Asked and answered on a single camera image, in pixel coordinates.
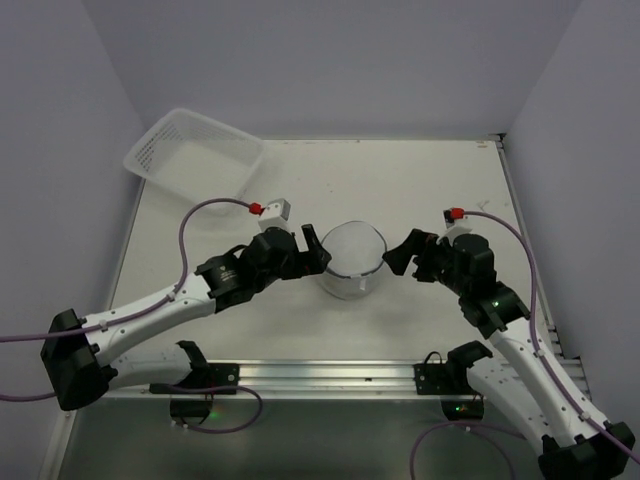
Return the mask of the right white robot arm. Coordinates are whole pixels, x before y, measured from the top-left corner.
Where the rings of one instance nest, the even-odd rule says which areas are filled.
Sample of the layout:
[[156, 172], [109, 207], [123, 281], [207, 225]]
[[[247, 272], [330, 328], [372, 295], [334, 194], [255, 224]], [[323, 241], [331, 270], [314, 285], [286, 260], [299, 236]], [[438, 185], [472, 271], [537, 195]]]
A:
[[396, 275], [415, 264], [417, 281], [457, 295], [464, 318], [484, 340], [450, 351], [444, 366], [509, 419], [537, 454], [544, 478], [612, 479], [624, 472], [634, 434], [590, 401], [533, 332], [529, 309], [498, 280], [484, 237], [449, 240], [412, 230], [383, 259]]

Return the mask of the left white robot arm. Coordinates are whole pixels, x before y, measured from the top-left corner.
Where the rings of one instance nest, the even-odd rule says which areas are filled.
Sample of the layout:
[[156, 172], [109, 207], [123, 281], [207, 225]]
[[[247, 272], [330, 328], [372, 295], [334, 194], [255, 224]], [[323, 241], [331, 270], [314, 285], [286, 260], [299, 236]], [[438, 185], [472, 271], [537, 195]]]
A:
[[212, 387], [213, 372], [193, 341], [140, 360], [134, 349], [188, 321], [247, 303], [278, 280], [324, 273], [330, 253], [312, 225], [302, 233], [306, 250], [294, 234], [269, 227], [249, 244], [209, 258], [173, 287], [84, 318], [72, 309], [57, 314], [40, 356], [60, 408], [77, 410], [110, 390], [139, 384], [161, 392]]

